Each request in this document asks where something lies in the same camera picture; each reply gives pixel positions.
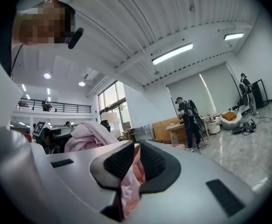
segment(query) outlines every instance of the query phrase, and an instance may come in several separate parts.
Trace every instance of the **jeans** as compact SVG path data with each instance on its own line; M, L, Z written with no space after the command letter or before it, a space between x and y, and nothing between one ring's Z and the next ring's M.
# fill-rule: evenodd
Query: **jeans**
M251 93L248 94L248 96L249 96L250 111L251 111L252 115L255 115L256 114L256 103L255 103L254 95L251 92Z
M200 144L199 127L194 122L190 122L189 127L186 129L186 133L188 137L188 148L192 148L193 146L193 132L196 137L196 144Z

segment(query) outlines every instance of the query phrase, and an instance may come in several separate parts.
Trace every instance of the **chair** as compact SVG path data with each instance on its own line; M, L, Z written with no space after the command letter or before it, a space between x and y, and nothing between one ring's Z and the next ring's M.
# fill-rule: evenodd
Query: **chair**
M234 114L237 115L237 117L232 121L228 121L221 116L221 122L222 122L222 126L224 129L234 129L242 123L242 119L243 119L242 114L237 111L231 111L231 112L233 112Z

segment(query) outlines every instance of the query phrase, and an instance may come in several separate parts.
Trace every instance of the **fluorescent light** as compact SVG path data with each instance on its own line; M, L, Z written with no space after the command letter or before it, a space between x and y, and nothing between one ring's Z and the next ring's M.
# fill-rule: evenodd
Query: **fluorescent light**
M51 75L48 74L48 73L44 74L43 76L44 76L46 79L51 79Z
M183 45L181 47L175 48L174 50L166 52L165 54L163 54L163 55L161 55L161 56L159 56L157 58L154 58L152 60L152 62L153 62L154 65L157 65L160 62L163 62L163 61L165 61L165 60L167 60L167 59L169 59L169 58L171 58L171 57L173 57L175 55L178 55L178 54L180 54L182 52L185 52L187 50L191 50L192 48L193 48L192 43Z
M235 38L241 38L241 37L243 37L243 35L244 35L243 32L233 33L233 34L226 34L224 36L224 40L227 41L227 40L231 40L231 39L235 39Z

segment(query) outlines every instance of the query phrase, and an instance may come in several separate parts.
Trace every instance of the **man wearing backpack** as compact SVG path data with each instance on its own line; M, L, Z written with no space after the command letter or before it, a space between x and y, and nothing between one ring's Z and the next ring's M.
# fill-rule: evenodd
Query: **man wearing backpack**
M254 95L252 92L253 85L248 81L247 76L245 76L244 73L242 73L240 76L241 76L240 82L243 83L247 87L247 94L249 96L250 111L253 116L258 115L259 111L256 110L255 98L254 98Z

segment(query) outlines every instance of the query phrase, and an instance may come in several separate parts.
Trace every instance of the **pink cloth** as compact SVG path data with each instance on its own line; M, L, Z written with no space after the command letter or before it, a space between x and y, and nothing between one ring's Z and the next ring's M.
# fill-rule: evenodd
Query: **pink cloth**
M84 121L78 125L67 141L64 152L74 152L118 142L114 135L95 121Z

